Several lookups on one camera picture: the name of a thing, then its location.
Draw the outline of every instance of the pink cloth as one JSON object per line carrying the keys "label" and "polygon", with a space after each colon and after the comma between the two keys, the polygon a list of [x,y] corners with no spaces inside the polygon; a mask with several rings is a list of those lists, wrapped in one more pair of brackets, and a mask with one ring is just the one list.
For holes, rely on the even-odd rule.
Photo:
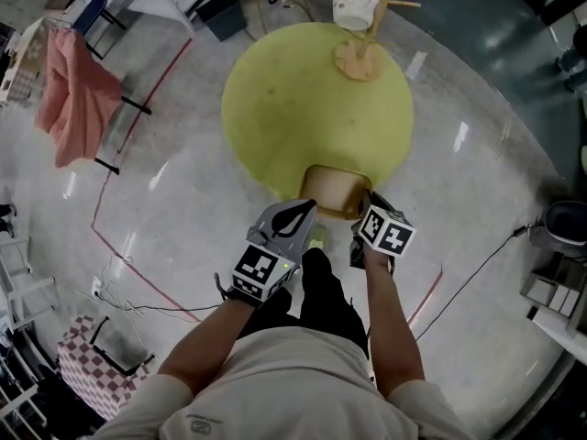
{"label": "pink cloth", "polygon": [[95,158],[121,95],[120,81],[92,59],[81,33],[50,29],[47,86],[35,124],[53,138],[57,168]]}

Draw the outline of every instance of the gray floor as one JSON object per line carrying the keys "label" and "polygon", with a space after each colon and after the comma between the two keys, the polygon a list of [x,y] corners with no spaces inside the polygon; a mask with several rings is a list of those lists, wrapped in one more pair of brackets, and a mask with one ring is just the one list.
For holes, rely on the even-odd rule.
{"label": "gray floor", "polygon": [[422,8],[394,11],[468,63],[500,92],[579,196],[587,181],[579,165],[585,118],[579,95],[562,85],[552,62],[571,45],[568,15],[553,25],[558,43],[524,0],[412,0]]}
{"label": "gray floor", "polygon": [[[330,0],[313,1],[318,19],[331,20]],[[270,29],[304,20],[299,8],[265,10]],[[251,32],[258,29],[252,21]],[[543,185],[558,175],[521,116],[453,52],[400,16],[384,20],[379,39],[402,70],[418,51],[427,54],[409,80],[412,149],[378,187],[418,229],[395,274],[406,317],[443,269],[412,323],[420,335],[512,230],[536,216],[545,204]],[[133,98],[144,99],[186,40],[179,24],[144,16],[104,64]],[[55,170],[50,139],[33,127],[34,105],[0,111],[0,171],[19,209],[17,233],[32,236],[36,272],[58,282],[59,294],[47,295],[57,311],[37,325],[49,351],[76,314],[110,314],[134,348],[140,347],[135,325],[160,358],[193,326],[185,313],[121,314],[90,301],[81,292],[90,291],[94,275],[112,282],[114,297],[135,305],[170,306],[162,292],[189,308],[219,301],[213,272],[228,281],[247,228],[276,200],[238,164],[220,120],[227,76],[250,44],[244,33],[219,43],[199,29],[153,96],[153,116],[139,119],[116,157],[121,175],[109,179],[103,194],[106,171],[97,164],[76,161]],[[116,156],[135,114],[120,109],[100,153],[104,160]],[[124,260],[91,229],[98,202],[95,230]],[[334,271],[367,327],[364,273],[348,267],[349,224],[319,222],[330,234]],[[481,439],[523,404],[560,353],[526,319],[530,305],[518,294],[536,255],[524,236],[509,243],[419,341],[426,376]],[[293,286],[296,307],[300,287]]]}

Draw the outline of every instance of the person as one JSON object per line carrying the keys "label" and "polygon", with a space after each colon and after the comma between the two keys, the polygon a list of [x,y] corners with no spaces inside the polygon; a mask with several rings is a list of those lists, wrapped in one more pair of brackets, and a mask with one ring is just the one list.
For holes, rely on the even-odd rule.
{"label": "person", "polygon": [[[0,217],[5,216],[17,216],[17,209],[11,203],[3,203],[0,204]],[[12,227],[12,223],[10,220],[5,220],[4,218],[0,218],[0,232],[6,231],[11,238],[15,237],[15,230]]]}
{"label": "person", "polygon": [[[587,59],[587,26],[582,26],[575,31],[572,37],[572,47],[567,49],[562,56],[556,58],[556,65],[559,70],[570,72],[585,59]],[[572,92],[575,92],[584,83],[587,83],[587,68],[572,74],[565,80],[565,86]]]}
{"label": "person", "polygon": [[300,318],[279,289],[255,309],[224,301],[184,337],[94,440],[470,439],[425,381],[388,257],[365,247],[368,337],[321,249],[303,256]]}

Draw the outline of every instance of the green round mat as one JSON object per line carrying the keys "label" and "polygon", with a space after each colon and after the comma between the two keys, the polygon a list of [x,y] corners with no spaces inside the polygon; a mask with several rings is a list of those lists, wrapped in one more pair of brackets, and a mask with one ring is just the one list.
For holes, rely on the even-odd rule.
{"label": "green round mat", "polygon": [[385,180],[410,148],[414,110],[402,71],[382,57],[374,82],[346,78],[334,62],[350,35],[328,23],[283,27],[237,61],[222,96],[222,121],[238,159],[259,182],[296,197],[308,166]]}

